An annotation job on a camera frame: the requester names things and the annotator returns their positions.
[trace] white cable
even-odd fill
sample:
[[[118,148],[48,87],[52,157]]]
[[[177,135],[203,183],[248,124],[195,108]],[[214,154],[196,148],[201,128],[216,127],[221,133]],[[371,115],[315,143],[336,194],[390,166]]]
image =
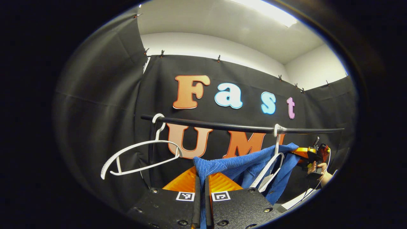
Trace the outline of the white cable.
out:
[[[325,169],[324,171],[322,171],[323,174],[322,174],[321,180],[319,181],[318,185],[317,185],[315,188],[317,188],[317,187],[319,186],[319,184],[321,183],[322,179],[324,178],[325,171],[328,172],[328,166],[329,166],[329,163],[330,163],[330,155],[331,155],[331,153],[329,153],[329,159],[328,159],[328,164],[326,165],[326,169]],[[304,196],[304,198],[303,198],[302,200],[304,200],[308,195],[311,195],[315,190],[316,190],[316,189],[313,189],[309,194],[307,194],[306,196]]]

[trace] white hanger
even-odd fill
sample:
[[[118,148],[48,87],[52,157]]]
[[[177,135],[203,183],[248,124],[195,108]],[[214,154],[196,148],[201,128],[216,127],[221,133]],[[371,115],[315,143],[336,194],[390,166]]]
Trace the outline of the white hanger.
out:
[[[270,174],[264,178],[263,182],[260,184],[260,187],[258,189],[259,192],[263,192],[266,190],[267,185],[274,179],[274,177],[280,171],[282,162],[284,161],[284,154],[278,152],[278,146],[280,143],[280,134],[277,134],[278,130],[284,130],[284,129],[285,129],[284,127],[282,127],[278,124],[276,124],[274,126],[274,136],[277,137],[276,145],[274,147],[274,156],[269,160],[269,162],[266,164],[266,166],[263,168],[263,170],[260,172],[260,174],[256,177],[256,179],[253,181],[252,185],[250,186],[250,187],[255,188],[260,183],[260,181],[263,179],[264,175],[270,169],[271,165],[274,163],[274,161],[277,159],[277,157],[279,155],[281,155],[280,166],[278,167],[277,171],[274,174]]]
[[[156,114],[156,115],[153,117],[152,122],[155,123],[155,121],[157,120],[158,117],[164,117],[164,115],[162,115],[162,114]],[[128,147],[126,147],[126,148],[120,150],[119,152],[115,153],[113,156],[111,156],[111,157],[106,161],[106,163],[103,165],[103,167],[102,167],[101,178],[102,178],[103,180],[105,179],[106,171],[107,171],[107,169],[109,168],[110,164],[112,164],[115,159],[116,159],[116,164],[117,164],[118,172],[110,171],[110,173],[113,174],[113,175],[116,175],[116,176],[121,176],[121,175],[125,175],[125,174],[130,174],[130,173],[134,173],[134,172],[139,172],[139,171],[142,171],[142,170],[146,170],[146,169],[155,167],[155,166],[157,166],[157,165],[162,165],[162,164],[167,163],[167,162],[169,162],[169,161],[175,160],[175,159],[177,159],[177,158],[180,157],[180,156],[182,157],[181,148],[180,148],[177,144],[175,144],[175,143],[172,142],[172,141],[158,140],[158,138],[160,137],[160,132],[161,132],[164,128],[165,128],[165,123],[163,123],[162,126],[161,126],[161,128],[160,128],[159,130],[157,130],[157,132],[156,132],[156,134],[155,134],[155,140],[152,140],[152,141],[144,141],[144,142],[140,142],[140,143],[137,143],[137,144],[128,146]],[[141,145],[152,144],[152,143],[170,143],[170,144],[175,145],[175,146],[177,147],[177,150],[175,151],[175,157],[174,157],[174,158],[171,158],[171,159],[168,159],[168,160],[166,160],[166,161],[162,161],[162,162],[156,163],[156,164],[154,164],[154,165],[149,165],[149,166],[146,166],[146,167],[143,167],[143,168],[139,168],[139,169],[135,169],[135,170],[130,170],[130,171],[122,172],[121,167],[120,167],[120,160],[119,160],[119,156],[120,156],[122,153],[124,153],[124,152],[126,152],[126,151],[128,151],[128,150],[130,150],[130,149],[133,149],[133,148],[135,148],[135,147],[138,147],[138,146],[141,146]]]

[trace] ceiling light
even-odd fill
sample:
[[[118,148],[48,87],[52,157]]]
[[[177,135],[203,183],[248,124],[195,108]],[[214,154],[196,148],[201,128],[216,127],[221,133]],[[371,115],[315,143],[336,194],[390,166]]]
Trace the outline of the ceiling light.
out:
[[[273,19],[285,25],[286,27],[290,27],[293,24],[297,23],[295,17],[261,0],[230,0],[230,1],[237,2],[252,9],[255,9],[267,16],[272,17]]]

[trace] blue towel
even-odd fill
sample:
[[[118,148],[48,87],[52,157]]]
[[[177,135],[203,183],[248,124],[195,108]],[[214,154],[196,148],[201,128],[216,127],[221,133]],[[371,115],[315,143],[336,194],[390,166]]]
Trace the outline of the blue towel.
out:
[[[262,149],[261,151],[244,156],[216,159],[211,161],[194,157],[194,165],[201,181],[201,193],[204,193],[205,178],[217,172],[222,172],[235,182],[237,181],[237,178],[239,178],[239,175],[243,174],[243,181],[239,185],[242,188],[249,188],[256,177],[260,174],[261,170],[263,170],[265,165],[274,156],[274,148],[275,146],[273,145],[271,147]],[[280,171],[274,178],[273,184],[269,190],[267,190],[268,194],[266,195],[266,199],[271,204],[275,204],[278,198],[281,196],[287,185],[292,169],[300,159],[299,156],[294,154],[287,154],[287,151],[293,151],[297,148],[298,146],[294,143],[279,146],[279,152],[284,153],[285,158]],[[205,202],[201,202],[201,229],[206,229]]]

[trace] black rod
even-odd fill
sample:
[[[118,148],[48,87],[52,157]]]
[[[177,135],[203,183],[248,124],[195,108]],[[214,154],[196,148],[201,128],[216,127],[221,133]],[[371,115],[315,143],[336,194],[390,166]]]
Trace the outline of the black rod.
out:
[[[153,115],[145,115],[141,116],[141,119],[144,120],[153,120]],[[175,118],[167,118],[167,117],[158,117],[157,121],[171,123],[171,124],[179,124],[185,126],[194,126],[194,127],[201,127],[201,128],[210,128],[214,130],[233,130],[233,131],[240,131],[240,132],[250,132],[250,133],[273,133],[274,127],[262,127],[262,126],[242,126],[242,125],[235,125],[235,124],[226,124],[226,123],[212,123],[212,122],[202,122],[202,121],[195,121],[195,120],[187,120],[187,119],[175,119]],[[338,129],[296,129],[296,128],[287,128],[285,130],[279,130],[279,134],[327,134],[327,133],[334,133],[345,130],[344,128]]]

